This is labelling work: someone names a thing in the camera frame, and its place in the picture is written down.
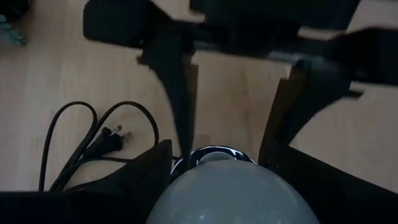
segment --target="electrical plug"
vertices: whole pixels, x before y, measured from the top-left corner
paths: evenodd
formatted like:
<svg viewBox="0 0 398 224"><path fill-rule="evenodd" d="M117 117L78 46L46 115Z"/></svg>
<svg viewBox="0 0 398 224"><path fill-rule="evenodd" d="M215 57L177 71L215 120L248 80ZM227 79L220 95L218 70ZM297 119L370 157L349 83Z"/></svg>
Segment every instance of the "electrical plug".
<svg viewBox="0 0 398 224"><path fill-rule="evenodd" d="M121 130L121 124L112 130L107 127L103 128L98 138L84 151L83 158L101 157L113 151L120 151L123 147L123 141L131 136L130 131L122 136L119 135L118 132Z"/></svg>

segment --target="power cord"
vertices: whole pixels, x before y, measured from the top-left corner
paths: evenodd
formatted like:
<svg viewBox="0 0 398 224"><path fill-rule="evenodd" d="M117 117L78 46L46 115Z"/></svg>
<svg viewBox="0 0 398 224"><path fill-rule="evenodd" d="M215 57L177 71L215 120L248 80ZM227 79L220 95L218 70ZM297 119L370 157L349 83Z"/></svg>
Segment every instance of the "power cord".
<svg viewBox="0 0 398 224"><path fill-rule="evenodd" d="M47 137L45 138L44 149L43 149L43 158L42 165L40 167L40 179L39 179L39 192L44 191L44 181L45 181L45 172L47 168L47 159L49 156L49 148L50 142L52 138L52 134L54 132L55 125L60 117L60 115L70 106L73 105L82 105L87 107L92 115L93 122L91 123L90 129L88 130L86 136L83 138L81 143L76 148L75 152L70 156L67 163L64 165L61 170L59 176L51 185L49 191L63 191L66 184L72 177L72 175L76 172L76 170L84 163L91 161L114 161L114 162L129 162L132 159L119 159L112 157L102 157L103 155L112 152L112 151L120 151L123 147L123 141L127 139L131 133L128 132L125 135L120 136L118 132L122 129L122 126L117 126L115 129L110 130L109 128L103 128L101 134L94 140L94 142L90 145L90 142L94 139L96 133L100 130L101 126L104 124L105 120L110 116L110 114L123 105L130 105L141 112L148 118L150 125L154 131L154 146L159 143L159 130L156 125L155 119L152 117L150 112L145 109L139 103L133 101L123 101L114 106L112 106L107 112L105 112L104 116L102 116L99 121L97 121L97 114L94 108L88 103L82 101L75 101L66 104L61 107L58 112L55 114L53 120L50 123L49 131L47 132Z"/></svg>

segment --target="plug prong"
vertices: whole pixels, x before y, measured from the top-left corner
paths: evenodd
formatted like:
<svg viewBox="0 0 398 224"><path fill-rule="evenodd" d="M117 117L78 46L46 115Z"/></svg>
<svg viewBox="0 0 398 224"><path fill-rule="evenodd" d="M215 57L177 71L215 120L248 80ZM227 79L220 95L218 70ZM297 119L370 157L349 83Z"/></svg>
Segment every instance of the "plug prong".
<svg viewBox="0 0 398 224"><path fill-rule="evenodd" d="M130 132L130 131L127 132L126 134L123 134L123 135L122 135L122 141L128 139L129 137L131 137L131 132Z"/></svg>
<svg viewBox="0 0 398 224"><path fill-rule="evenodd" d="M122 130L123 126L121 124L117 125L114 129L112 129L112 134L116 134Z"/></svg>

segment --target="black cord coil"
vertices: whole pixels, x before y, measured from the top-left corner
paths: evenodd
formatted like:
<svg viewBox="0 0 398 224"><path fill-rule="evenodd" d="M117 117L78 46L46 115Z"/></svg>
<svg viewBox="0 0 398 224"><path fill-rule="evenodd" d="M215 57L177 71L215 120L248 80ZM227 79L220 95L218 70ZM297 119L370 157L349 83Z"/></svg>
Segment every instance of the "black cord coil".
<svg viewBox="0 0 398 224"><path fill-rule="evenodd" d="M114 110L116 110L120 106L130 105L130 106L133 106L133 107L139 109L141 112L143 112L144 115L148 118L150 125L152 126L152 129L154 131L154 137L155 137L154 138L154 146L156 146L159 143L159 130L156 125L155 119L152 117L151 113L146 108L144 108L142 105L140 105L139 103L136 103L133 101L120 102L120 103L112 106L109 110L107 110L107 112L105 112L104 116L102 116L102 118L99 119L99 121L97 121L98 116L96 114L96 111L88 103L85 103L82 101L75 101L75 102L68 103L65 106L61 107L58 110L58 112L55 114L53 120L50 123L49 131L47 132L47 137L45 138L42 164L40 167L39 192L44 191L45 171L47 168L47 159L49 156L50 143L51 143L51 138L52 138L52 134L54 132L55 125L56 125L60 115L67 108L69 108L73 105L82 105L82 106L87 107L93 115L93 122L91 123L90 129L88 130L86 136L83 138L81 143L78 145L75 152L70 156L69 160L67 161L67 163L64 165L63 169L61 170L58 178L51 185L50 191L63 191L66 184L72 177L72 175L76 172L76 170L82 164L84 164L86 162L91 162L91 161L129 162L129 161L131 161L131 159L119 159L119 158L112 158L112 157L96 157L96 158L90 158L90 159L84 159L82 157L84 151L90 145L90 142L92 142L96 133L100 130L100 128L104 124L105 120L110 116L110 114Z"/></svg>

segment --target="light wood floor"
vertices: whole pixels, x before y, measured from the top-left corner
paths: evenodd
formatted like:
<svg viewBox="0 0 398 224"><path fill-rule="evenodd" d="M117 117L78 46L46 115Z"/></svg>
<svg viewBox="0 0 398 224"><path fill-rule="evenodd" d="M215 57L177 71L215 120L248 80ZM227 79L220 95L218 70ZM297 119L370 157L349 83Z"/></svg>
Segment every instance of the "light wood floor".
<svg viewBox="0 0 398 224"><path fill-rule="evenodd" d="M156 1L174 18L197 20L188 0ZM82 0L36 0L21 22L24 48L0 50L0 190L37 189L42 148L55 112L70 101L86 101L101 116L124 100L143 104L155 117L161 139L178 153L172 115L162 86L135 57L140 51L90 42L82 34ZM351 30L368 25L397 27L398 3L364 1ZM283 63L198 52L195 147L222 144L257 157ZM342 100L316 116L293 145L350 174L398 192L398 91L366 90L359 101ZM91 123L86 109L74 107L56 127L46 188L81 141ZM133 158L152 144L149 123L138 110L121 108L106 125L123 124L133 137L118 157ZM104 177L122 166L95 162L83 166L70 185Z"/></svg>

